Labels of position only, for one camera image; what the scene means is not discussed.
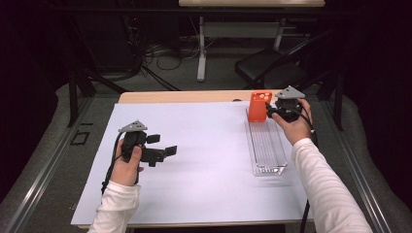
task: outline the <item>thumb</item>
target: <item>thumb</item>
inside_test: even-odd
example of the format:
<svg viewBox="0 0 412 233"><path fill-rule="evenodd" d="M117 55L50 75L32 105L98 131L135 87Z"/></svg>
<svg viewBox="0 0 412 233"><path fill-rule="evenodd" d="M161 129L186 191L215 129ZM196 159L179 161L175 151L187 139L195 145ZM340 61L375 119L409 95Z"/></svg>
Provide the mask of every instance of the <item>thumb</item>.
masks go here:
<svg viewBox="0 0 412 233"><path fill-rule="evenodd" d="M137 167L140 162L140 158L142 157L142 149L139 147L134 147L133 152L131 154L130 160L129 160L129 165Z"/></svg>
<svg viewBox="0 0 412 233"><path fill-rule="evenodd" d="M283 128L287 127L289 124L278 114L273 113L272 118Z"/></svg>

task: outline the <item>clear plastic tray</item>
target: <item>clear plastic tray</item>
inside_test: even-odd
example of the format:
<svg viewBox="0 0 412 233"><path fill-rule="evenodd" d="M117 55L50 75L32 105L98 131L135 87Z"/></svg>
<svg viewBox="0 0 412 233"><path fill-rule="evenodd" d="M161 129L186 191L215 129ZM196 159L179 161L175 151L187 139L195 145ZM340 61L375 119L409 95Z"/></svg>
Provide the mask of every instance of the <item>clear plastic tray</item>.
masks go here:
<svg viewBox="0 0 412 233"><path fill-rule="evenodd" d="M248 137L253 173L257 177L280 176L288 161L280 139L280 131L273 119L264 122L248 122L246 110L245 127Z"/></svg>

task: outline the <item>gray carpet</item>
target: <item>gray carpet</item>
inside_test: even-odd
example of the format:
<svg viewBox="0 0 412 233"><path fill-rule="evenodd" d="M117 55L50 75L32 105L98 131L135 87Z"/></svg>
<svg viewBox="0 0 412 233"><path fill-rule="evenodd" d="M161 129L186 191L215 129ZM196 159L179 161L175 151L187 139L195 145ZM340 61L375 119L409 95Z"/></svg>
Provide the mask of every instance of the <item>gray carpet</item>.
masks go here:
<svg viewBox="0 0 412 233"><path fill-rule="evenodd" d="M206 81L204 83L199 83L196 80L196 58L183 59L180 66L173 71L159 69L155 64L155 60L149 64L149 67L182 90L240 89L245 83L234 74L234 62L245 54L260 50L271 43L267 41L257 43L240 42L241 44L239 44L239 41L218 40L208 48ZM293 44L294 40L284 40L281 46L286 48L288 43ZM160 64L160 67L165 68L168 65L177 64L173 62L176 62L174 58L161 57L158 64ZM132 91L165 90L152 77L144 73L117 82L117 84ZM20 232L85 232L85 230L70 225L74 213L72 210L73 203L77 203L80 199L88 171L111 111L119 99L118 94L101 83L95 83L94 85L98 93L94 98L85 99L81 94L79 95L85 109L82 111L77 125L69 129L71 130L70 137L67 137L66 128L69 118L67 86L63 86L57 92L59 106L52 123L16 185L0 206L1 232L5 232L7 227L10 227L9 223L16 220L15 213L18 212L20 204L24 201L24 197L32 184L36 182L36 178L45 164L61 146L62 139L67 139L67 145L64 145L63 149L60 150L61 158L55 161L56 166L55 170L52 171L52 177L46 183L46 189L41 198L33 204L33 208L27 213L27 217L23 218L17 229ZM392 194L368 156L356 106L347 98L344 99L343 127L345 130L339 132L338 135L340 136L337 137L335 126L330 121L329 103L317 101L312 89L308 90L307 93L307 99L312 106L315 127L318 132L320 150L355 196L369 224L371 226L375 225L375 217L369 213L368 205L364 204L364 197L348 168L346 151L341 146L340 136L344 137L351 146L351 150L356 156L392 231L412 232L411 213ZM274 229L270 227L266 226L264 229L254 228L252 231L270 230L274 232ZM286 232L298 232L298 224L286 224ZM314 232L313 223L308 223L307 232Z"/></svg>

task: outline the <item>white paper sheet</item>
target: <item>white paper sheet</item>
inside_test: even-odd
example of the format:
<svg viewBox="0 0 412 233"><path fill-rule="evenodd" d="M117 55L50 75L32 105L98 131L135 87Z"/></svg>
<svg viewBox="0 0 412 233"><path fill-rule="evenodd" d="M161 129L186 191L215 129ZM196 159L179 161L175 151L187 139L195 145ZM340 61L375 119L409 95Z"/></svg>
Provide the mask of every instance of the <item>white paper sheet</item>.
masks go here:
<svg viewBox="0 0 412 233"><path fill-rule="evenodd" d="M117 104L72 219L89 225L101 200L118 130L139 119L177 154L140 174L140 206L129 224L224 224L301 220L306 194L291 163L281 177L255 177L245 130L249 102ZM286 151L292 147L285 137Z"/></svg>

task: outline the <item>hand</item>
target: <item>hand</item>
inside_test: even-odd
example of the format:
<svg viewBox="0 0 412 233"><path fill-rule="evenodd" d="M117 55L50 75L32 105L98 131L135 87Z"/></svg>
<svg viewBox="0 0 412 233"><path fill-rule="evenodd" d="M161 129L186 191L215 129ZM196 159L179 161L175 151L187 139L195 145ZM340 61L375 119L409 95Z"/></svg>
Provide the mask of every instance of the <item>hand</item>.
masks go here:
<svg viewBox="0 0 412 233"><path fill-rule="evenodd" d="M116 148L116 157L121 155L122 145L123 139L119 141L118 147ZM123 157L120 156L115 161L110 180L124 186L133 186L136 182L137 173L143 171L143 168L139 167L141 157L142 150L139 147L134 147L128 163L124 162Z"/></svg>
<svg viewBox="0 0 412 233"><path fill-rule="evenodd" d="M307 112L306 113L304 110L302 110L302 114L308 117L312 123L312 114L309 103L304 99L298 99L298 102ZM276 113L274 113L272 117L283 128L283 130L285 131L286 138L292 145L294 145L297 141L301 139L310 138L310 126L302 116L300 116L297 120L291 123L286 122L284 119L282 119L281 116L279 116Z"/></svg>

